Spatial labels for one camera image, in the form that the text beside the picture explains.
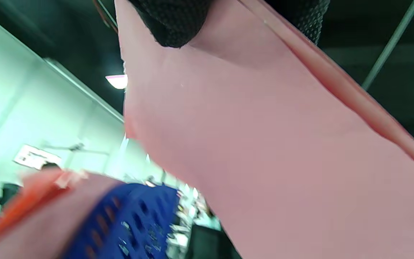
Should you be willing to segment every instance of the black mesh fabric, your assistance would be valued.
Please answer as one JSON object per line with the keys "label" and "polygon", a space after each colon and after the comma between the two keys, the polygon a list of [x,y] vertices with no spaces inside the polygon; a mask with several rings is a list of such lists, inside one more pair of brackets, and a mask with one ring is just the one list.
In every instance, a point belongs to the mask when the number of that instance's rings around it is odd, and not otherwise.
{"label": "black mesh fabric", "polygon": [[[129,0],[161,46],[179,48],[202,28],[213,0]],[[330,0],[266,0],[317,44]]]}
{"label": "black mesh fabric", "polygon": [[179,48],[205,22],[212,0],[130,0],[161,46]]}
{"label": "black mesh fabric", "polygon": [[274,10],[317,44],[330,0],[266,0]]}

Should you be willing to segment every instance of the white wall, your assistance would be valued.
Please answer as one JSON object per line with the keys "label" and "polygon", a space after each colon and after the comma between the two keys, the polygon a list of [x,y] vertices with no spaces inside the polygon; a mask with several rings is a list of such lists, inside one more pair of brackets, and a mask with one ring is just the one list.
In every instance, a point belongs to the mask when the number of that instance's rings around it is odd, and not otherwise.
{"label": "white wall", "polygon": [[[18,173],[26,168],[13,159],[24,144],[60,156],[62,165],[72,169],[122,178],[116,172],[121,161],[123,173],[161,179],[162,170],[148,164],[135,141],[130,140],[125,154],[119,155],[122,116],[104,103],[69,72],[54,69],[0,26],[0,183],[19,182]],[[71,146],[78,140],[103,154],[46,148]]]}

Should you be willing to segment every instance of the metal pole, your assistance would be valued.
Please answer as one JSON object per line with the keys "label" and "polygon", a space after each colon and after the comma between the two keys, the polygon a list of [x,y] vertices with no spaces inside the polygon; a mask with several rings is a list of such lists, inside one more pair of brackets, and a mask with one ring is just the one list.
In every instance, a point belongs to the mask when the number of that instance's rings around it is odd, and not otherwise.
{"label": "metal pole", "polygon": [[391,36],[391,39],[389,39],[389,42],[384,47],[383,52],[381,53],[381,55],[379,55],[372,69],[368,73],[368,76],[365,78],[365,81],[362,84],[362,88],[365,91],[368,91],[373,81],[375,80],[376,76],[380,72],[381,68],[383,68],[384,63],[386,62],[387,58],[389,57],[389,55],[392,53],[392,51],[396,47],[398,41],[402,37],[402,34],[404,34],[404,31],[406,30],[413,16],[414,16],[414,0],[410,4],[407,12],[405,13],[404,17],[402,18],[396,30],[394,31],[394,34]]}
{"label": "metal pole", "polygon": [[108,11],[108,9],[105,7],[105,5],[102,3],[102,1],[97,0],[97,2],[100,4],[100,6],[103,8],[103,10],[105,10],[106,15],[108,16],[108,18],[111,20],[111,22],[115,25],[116,28],[118,28],[118,23],[115,21],[115,19],[113,18],[113,16],[110,14],[110,12]]}

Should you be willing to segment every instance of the fluorescent light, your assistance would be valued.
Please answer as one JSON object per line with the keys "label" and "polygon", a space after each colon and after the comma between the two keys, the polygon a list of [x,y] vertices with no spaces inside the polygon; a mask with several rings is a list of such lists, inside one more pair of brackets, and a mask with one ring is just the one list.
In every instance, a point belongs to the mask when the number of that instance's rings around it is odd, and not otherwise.
{"label": "fluorescent light", "polygon": [[127,75],[106,76],[105,78],[116,89],[124,89],[127,87]]}

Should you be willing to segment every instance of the ceiling light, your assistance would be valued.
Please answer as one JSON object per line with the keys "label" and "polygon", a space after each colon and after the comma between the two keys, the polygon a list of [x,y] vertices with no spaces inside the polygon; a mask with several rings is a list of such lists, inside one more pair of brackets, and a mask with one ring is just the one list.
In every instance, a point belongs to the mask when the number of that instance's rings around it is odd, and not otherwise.
{"label": "ceiling light", "polygon": [[105,78],[116,89],[124,89],[127,87],[127,75],[106,76]]}

